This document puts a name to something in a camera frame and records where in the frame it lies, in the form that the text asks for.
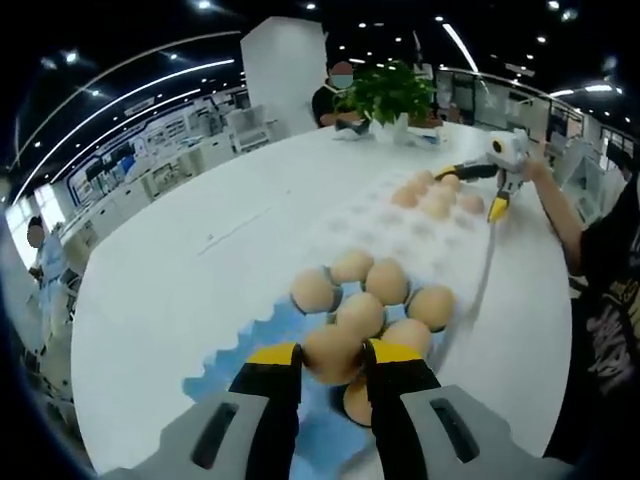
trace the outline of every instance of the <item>potted plant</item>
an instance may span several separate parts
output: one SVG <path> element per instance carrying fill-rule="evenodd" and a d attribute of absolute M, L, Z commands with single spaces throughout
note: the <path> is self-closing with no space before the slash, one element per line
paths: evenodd
<path fill-rule="evenodd" d="M 380 141 L 404 144 L 409 125 L 427 126 L 433 85 L 402 62 L 359 72 L 341 106 L 371 120 Z"/>

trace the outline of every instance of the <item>green plant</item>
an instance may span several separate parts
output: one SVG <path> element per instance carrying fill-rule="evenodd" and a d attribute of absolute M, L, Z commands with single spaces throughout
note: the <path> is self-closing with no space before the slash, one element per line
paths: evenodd
<path fill-rule="evenodd" d="M 383 125 L 405 112 L 409 118 L 425 119 L 431 111 L 433 91 L 430 81 L 418 78 L 404 63 L 390 62 L 384 68 L 356 72 L 339 106 Z"/>

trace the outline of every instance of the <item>ceiling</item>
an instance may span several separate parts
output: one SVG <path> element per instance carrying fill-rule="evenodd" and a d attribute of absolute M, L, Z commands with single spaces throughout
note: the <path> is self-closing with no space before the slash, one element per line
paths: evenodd
<path fill-rule="evenodd" d="M 328 33 L 330 61 L 361 58 L 378 63 L 389 57 L 412 61 L 415 32 L 425 62 L 469 69 L 442 23 L 436 21 L 436 16 L 442 16 L 458 32 L 481 72 L 511 79 L 515 73 L 505 67 L 506 63 L 525 66 L 535 73 L 521 78 L 521 83 L 547 92 L 578 89 L 602 82 L 605 74 L 612 75 L 608 80 L 622 88 L 623 94 L 582 92 L 562 98 L 584 112 L 593 110 L 604 123 L 640 137 L 640 70 L 634 64 L 635 46 L 626 41 L 637 27 L 628 2 L 559 0 L 558 10 L 551 10 L 544 0 L 316 0 L 313 10 L 307 9 L 308 3 L 210 0 L 208 5 L 199 5 L 198 0 L 66 0 L 38 2 L 36 6 L 20 2 L 15 9 L 12 6 L 11 11 L 3 12 L 5 24 L 0 34 L 6 49 L 5 65 L 12 66 L 11 75 L 5 75 L 0 139 L 0 158 L 11 168 L 10 178 L 21 185 L 52 147 L 80 122 L 153 80 L 198 65 L 234 60 L 230 65 L 160 82 L 108 108 L 51 154 L 31 185 L 46 182 L 82 145 L 118 125 L 124 120 L 124 109 L 133 104 L 152 95 L 161 94 L 166 99 L 196 88 L 211 93 L 225 83 L 228 87 L 241 85 L 240 39 L 272 15 L 322 22 Z M 562 14 L 569 8 L 578 16 L 563 22 Z M 145 51 L 223 32 L 236 33 L 162 49 L 82 89 L 108 69 Z M 538 43 L 538 36 L 544 36 L 546 43 Z M 14 44 L 19 48 L 12 50 Z M 70 52 L 76 52 L 77 59 L 68 64 L 66 55 Z M 607 59 L 615 68 L 605 72 Z M 76 96 L 27 142 L 53 110 L 73 94 Z M 16 153 L 21 149 L 16 163 Z"/>

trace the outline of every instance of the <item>egg tray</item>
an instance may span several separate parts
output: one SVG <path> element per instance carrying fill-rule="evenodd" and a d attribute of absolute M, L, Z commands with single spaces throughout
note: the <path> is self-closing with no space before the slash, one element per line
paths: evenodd
<path fill-rule="evenodd" d="M 492 197 L 463 182 L 457 196 L 479 195 L 485 213 L 471 215 L 456 204 L 444 221 L 429 218 L 419 208 L 391 205 L 393 192 L 415 173 L 388 172 L 319 219 L 297 243 L 298 270 L 330 265 L 345 251 L 362 249 L 374 257 L 393 258 L 419 282 L 448 286 L 460 308 L 469 312 L 487 268 L 491 226 L 486 221 L 486 208 Z M 427 193 L 421 203 L 429 202 L 431 195 L 433 192 Z"/>
<path fill-rule="evenodd" d="M 407 302 L 385 307 L 385 327 L 404 319 L 406 305 L 415 292 L 427 286 L 424 282 L 409 278 L 410 293 Z M 335 308 L 350 296 L 363 291 L 359 282 L 337 285 L 339 299 Z M 219 391 L 227 390 L 247 358 L 257 349 L 283 342 L 303 343 L 311 331 L 333 322 L 335 308 L 330 312 L 304 314 L 290 296 L 279 299 L 273 306 L 273 314 L 267 320 L 254 320 L 238 333 L 238 344 L 233 349 L 213 352 L 203 361 L 204 372 L 200 377 L 183 380 L 183 392 L 194 402 Z M 454 318 L 460 315 L 455 305 Z M 431 336 L 428 360 L 437 355 L 446 329 Z M 331 387 L 321 384 L 302 372 L 301 402 L 298 406 L 300 429 L 296 439 L 294 461 L 290 478 L 308 480 L 336 478 L 342 467 L 371 443 L 369 429 L 351 421 L 337 401 L 346 386 Z"/>

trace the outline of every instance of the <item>chair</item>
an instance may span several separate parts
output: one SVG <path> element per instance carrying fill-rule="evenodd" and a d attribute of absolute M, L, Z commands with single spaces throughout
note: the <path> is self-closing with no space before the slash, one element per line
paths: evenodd
<path fill-rule="evenodd" d="M 227 124 L 231 128 L 231 137 L 238 153 L 248 152 L 271 142 L 264 105 L 229 112 Z"/>

